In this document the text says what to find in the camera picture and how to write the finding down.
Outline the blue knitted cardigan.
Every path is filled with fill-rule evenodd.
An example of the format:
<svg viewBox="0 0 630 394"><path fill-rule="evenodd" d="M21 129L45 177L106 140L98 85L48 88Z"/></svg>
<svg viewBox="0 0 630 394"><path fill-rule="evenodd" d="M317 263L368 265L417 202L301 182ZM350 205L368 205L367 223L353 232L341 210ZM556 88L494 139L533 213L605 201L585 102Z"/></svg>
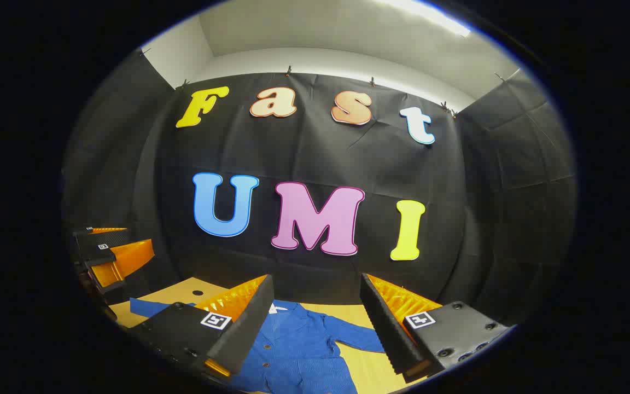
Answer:
<svg viewBox="0 0 630 394"><path fill-rule="evenodd" d="M130 311L148 319L168 305L131 299ZM243 392L358 394L340 344L383 353L373 329L273 300L240 372L228 381L207 378Z"/></svg>

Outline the black backdrop cloth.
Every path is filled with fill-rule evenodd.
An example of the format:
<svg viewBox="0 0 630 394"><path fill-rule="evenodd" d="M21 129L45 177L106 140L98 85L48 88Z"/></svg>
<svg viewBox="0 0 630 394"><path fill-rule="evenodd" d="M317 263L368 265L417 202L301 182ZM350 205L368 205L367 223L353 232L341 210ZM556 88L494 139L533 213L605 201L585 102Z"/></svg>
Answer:
<svg viewBox="0 0 630 394"><path fill-rule="evenodd" d="M575 183L562 117L522 69L453 117L321 74L172 88L135 51L73 128L61 212L155 241L128 297L270 274L277 299L357 304L369 273L514 325L557 284Z"/></svg>

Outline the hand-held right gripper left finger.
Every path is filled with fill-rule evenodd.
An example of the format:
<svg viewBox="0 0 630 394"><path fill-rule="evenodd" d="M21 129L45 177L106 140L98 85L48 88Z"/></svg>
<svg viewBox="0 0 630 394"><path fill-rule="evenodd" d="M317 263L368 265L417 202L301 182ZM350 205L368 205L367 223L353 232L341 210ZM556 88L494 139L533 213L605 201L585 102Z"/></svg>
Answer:
<svg viewBox="0 0 630 394"><path fill-rule="evenodd" d="M261 275L195 306L174 302L129 332L185 373L228 381L242 369L272 302L272 275Z"/></svg>

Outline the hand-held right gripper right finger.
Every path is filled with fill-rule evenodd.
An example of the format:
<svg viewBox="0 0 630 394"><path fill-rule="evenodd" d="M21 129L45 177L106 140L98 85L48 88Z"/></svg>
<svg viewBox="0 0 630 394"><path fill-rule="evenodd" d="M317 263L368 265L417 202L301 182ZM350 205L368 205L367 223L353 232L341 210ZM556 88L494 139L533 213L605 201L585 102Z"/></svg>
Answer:
<svg viewBox="0 0 630 394"><path fill-rule="evenodd" d="M361 274L360 298L395 374L406 383L467 361L512 332L465 302L438 304Z"/></svg>

